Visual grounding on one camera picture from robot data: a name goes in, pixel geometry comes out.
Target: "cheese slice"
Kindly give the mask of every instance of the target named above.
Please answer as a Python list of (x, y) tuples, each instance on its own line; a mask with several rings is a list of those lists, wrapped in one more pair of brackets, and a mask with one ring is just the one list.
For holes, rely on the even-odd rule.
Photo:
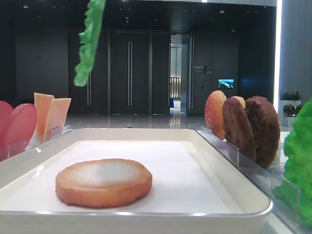
[(48, 116), (51, 101), (54, 99), (53, 95), (34, 93), (35, 107), (37, 109), (37, 123), (35, 129), (35, 136), (39, 137), (44, 134), (45, 123)]
[(71, 100), (71, 98), (56, 98), (51, 101), (44, 134), (55, 128), (64, 127)]

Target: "television screen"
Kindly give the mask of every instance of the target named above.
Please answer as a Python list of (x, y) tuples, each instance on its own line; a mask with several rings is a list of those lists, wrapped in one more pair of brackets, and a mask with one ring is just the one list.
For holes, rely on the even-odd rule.
[(233, 79), (219, 79), (218, 80), (218, 88), (219, 89), (233, 89), (234, 88), (234, 80)]

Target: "ceiling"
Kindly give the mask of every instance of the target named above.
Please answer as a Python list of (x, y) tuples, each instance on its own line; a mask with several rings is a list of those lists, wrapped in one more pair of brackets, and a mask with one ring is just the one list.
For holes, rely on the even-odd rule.
[[(14, 26), (84, 28), (88, 2), (0, 0), (1, 21), (10, 22)], [(275, 12), (275, 7), (238, 4), (107, 0), (103, 28), (188, 32), (192, 28), (201, 27), (206, 30), (217, 28), (238, 31), (271, 20)]]

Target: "white tray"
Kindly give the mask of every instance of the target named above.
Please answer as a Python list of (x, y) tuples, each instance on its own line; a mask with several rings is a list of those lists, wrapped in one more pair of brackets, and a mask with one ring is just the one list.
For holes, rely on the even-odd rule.
[[(128, 158), (153, 174), (133, 205), (66, 206), (55, 177), (76, 162)], [(2, 234), (256, 234), (273, 204), (199, 133), (80, 129), (0, 163)]]

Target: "tray rim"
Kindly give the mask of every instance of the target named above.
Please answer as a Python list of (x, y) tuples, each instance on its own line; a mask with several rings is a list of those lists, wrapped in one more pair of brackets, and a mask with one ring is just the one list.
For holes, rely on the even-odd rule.
[(17, 215), (17, 216), (37, 216), (37, 215), (45, 215), (45, 216), (131, 216), (131, 217), (168, 217), (168, 218), (176, 218), (176, 217), (201, 217), (201, 218), (255, 218), (255, 217), (261, 217), (261, 216), (267, 216), (273, 211), (273, 200), (268, 197), (255, 183), (250, 181), (228, 158), (226, 158), (213, 144), (211, 144), (202, 134), (200, 134), (198, 131), (193, 129), (162, 129), (162, 128), (79, 128), (79, 129), (71, 129), (68, 132), (59, 135), (47, 142), (44, 142), (34, 148), (28, 149), (25, 152), (28, 151), (34, 151), (36, 148), (41, 148), (41, 146), (44, 146), (47, 143), (53, 144), (53, 141), (58, 140), (61, 137), (66, 137), (69, 134), (73, 134), (73, 132), (78, 131), (90, 131), (90, 130), (125, 130), (125, 131), (186, 131), (186, 132), (193, 132), (196, 133), (198, 136), (200, 136), (202, 139), (205, 140), (210, 146), (212, 146), (221, 156), (223, 156), (232, 167), (234, 167), (235, 170), (237, 170), (243, 177), (245, 177), (250, 183), (252, 183), (267, 199), (268, 199), (268, 206), (266, 209), (252, 214), (210, 214), (210, 213), (150, 213), (150, 212), (97, 212), (97, 210), (94, 210), (93, 212), (32, 212), (32, 211), (0, 211), (0, 215)]

